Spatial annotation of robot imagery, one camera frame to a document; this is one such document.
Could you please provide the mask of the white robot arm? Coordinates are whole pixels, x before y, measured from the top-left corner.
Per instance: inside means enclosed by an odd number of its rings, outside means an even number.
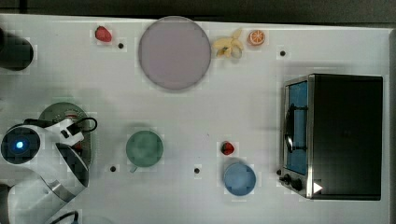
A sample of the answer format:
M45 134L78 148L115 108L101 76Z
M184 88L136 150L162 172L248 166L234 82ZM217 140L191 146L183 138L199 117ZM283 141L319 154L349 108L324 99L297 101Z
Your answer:
M1 158L33 174L7 190L2 224L44 224L89 186L89 168L73 149L83 139L71 119L34 120L6 132Z

